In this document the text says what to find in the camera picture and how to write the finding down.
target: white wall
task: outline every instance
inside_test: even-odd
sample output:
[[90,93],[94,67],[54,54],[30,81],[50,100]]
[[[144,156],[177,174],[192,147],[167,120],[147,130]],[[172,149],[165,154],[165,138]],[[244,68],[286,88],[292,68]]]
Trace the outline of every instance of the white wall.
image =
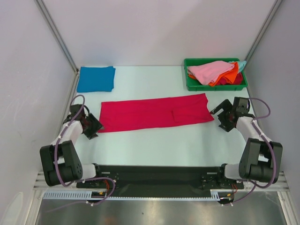
[[[284,1],[246,68],[251,96],[264,99],[271,116],[266,133],[281,142],[282,169],[300,213],[300,1]],[[266,113],[255,104],[258,115]]]
[[78,66],[245,58],[275,0],[45,0]]
[[23,192],[20,224],[74,73],[33,0],[0,3],[0,220]]

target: gray wall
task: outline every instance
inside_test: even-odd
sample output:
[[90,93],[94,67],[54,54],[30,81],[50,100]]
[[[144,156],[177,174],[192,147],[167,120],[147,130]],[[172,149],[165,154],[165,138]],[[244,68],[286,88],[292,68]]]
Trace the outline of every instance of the gray wall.
[[[286,0],[246,68],[250,94],[264,99],[267,135],[284,147],[282,170],[300,213],[300,1]],[[263,105],[255,104],[263,115]]]
[[21,224],[41,170],[39,149],[58,132],[74,73],[34,0],[0,5],[0,221],[22,192]]

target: pile of cloth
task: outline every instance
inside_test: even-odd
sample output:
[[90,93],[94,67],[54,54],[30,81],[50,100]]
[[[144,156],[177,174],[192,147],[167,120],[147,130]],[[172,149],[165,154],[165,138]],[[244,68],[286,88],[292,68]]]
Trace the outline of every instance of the pile of cloth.
[[188,67],[188,76],[202,85],[240,85],[246,61],[215,61],[200,66]]

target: pink cloth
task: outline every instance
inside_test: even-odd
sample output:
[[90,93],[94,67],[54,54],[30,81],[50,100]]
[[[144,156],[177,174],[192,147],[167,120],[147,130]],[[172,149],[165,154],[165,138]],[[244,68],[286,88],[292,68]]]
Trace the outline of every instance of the pink cloth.
[[234,68],[234,65],[224,61],[215,61],[200,66],[188,67],[188,70],[196,77],[202,85],[216,82],[217,78],[227,71]]
[[167,128],[214,120],[205,94],[146,100],[102,102],[99,133]]

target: orange cloth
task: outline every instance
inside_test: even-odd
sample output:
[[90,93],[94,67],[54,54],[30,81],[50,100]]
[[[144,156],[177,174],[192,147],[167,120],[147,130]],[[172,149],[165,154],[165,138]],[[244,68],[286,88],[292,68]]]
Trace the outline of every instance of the orange cloth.
[[216,82],[210,82],[209,86],[214,87],[222,77],[227,80],[227,83],[233,84],[233,82],[235,81],[236,76],[238,75],[238,72],[239,72],[239,65],[237,62],[232,62],[232,64],[234,64],[234,68],[232,70],[222,73],[217,78]]

